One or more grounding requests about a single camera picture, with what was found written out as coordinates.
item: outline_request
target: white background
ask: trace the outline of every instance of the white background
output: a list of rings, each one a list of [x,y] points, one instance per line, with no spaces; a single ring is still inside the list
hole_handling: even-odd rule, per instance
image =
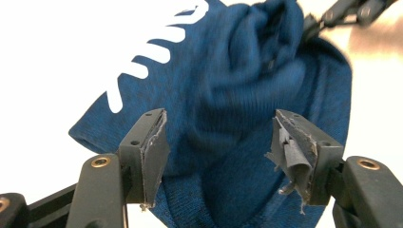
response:
[[[333,3],[300,1],[305,13],[315,15]],[[345,158],[383,162],[402,182],[401,3],[368,29],[323,35],[354,69]],[[68,130],[119,75],[122,56],[134,55],[128,51],[143,44],[149,31],[188,5],[184,0],[0,1],[0,193],[21,193],[30,204],[75,183],[83,162],[95,154]],[[334,227],[330,209],[317,227]],[[133,226],[163,227],[138,205],[130,206],[129,217]]]

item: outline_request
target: blue knit fabric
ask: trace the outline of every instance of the blue knit fabric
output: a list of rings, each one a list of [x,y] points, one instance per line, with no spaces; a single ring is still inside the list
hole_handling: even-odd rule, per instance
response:
[[[69,131],[97,153],[115,152],[148,110],[167,110],[171,154],[152,212],[168,227],[315,227],[323,207],[305,207],[264,157],[276,108],[305,116],[346,142],[351,70],[321,39],[301,45],[303,17],[293,0],[252,7],[207,1],[209,11],[168,48],[166,64],[137,56],[148,77],[122,74],[123,109],[103,94]]]

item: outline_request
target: blue fabric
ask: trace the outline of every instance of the blue fabric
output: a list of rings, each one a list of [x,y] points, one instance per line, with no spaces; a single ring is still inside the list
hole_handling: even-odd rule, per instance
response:
[[[288,180],[264,157],[276,108],[305,116],[346,142],[351,70],[329,43],[301,45],[303,18],[293,0],[252,7],[208,1],[194,25],[177,25],[167,64],[136,57],[149,75],[122,74],[123,109],[114,114],[103,94],[69,131],[97,153],[115,152],[148,110],[164,107],[171,154],[152,212],[168,227],[315,227],[323,207],[305,207]]]

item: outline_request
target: brass screw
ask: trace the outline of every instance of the brass screw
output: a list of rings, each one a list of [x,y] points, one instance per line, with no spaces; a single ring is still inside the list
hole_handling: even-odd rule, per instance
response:
[[[380,169],[379,164],[377,164],[375,161],[370,161],[366,159],[360,159],[357,161],[358,165],[361,167],[364,167],[366,169],[371,169],[371,170],[378,170]]]
[[[94,161],[92,161],[91,166],[94,168],[101,168],[107,166],[110,163],[110,158],[108,157],[101,157]]]
[[[7,198],[0,198],[0,213],[2,213],[6,208],[8,208],[10,205],[10,200]]]

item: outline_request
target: white table surface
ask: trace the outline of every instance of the white table surface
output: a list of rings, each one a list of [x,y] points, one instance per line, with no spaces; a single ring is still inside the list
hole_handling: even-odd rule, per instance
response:
[[[161,18],[188,2],[0,2],[0,193],[21,193],[33,203],[78,180],[83,162],[95,154],[68,130],[119,75],[116,56],[144,43],[145,34],[163,26]],[[319,16],[334,1],[299,3]],[[403,1],[370,28],[337,28],[322,36],[345,53],[354,71],[344,158],[383,162],[403,182]],[[331,209],[317,227],[334,227]],[[138,205],[129,206],[129,222],[163,227]]]

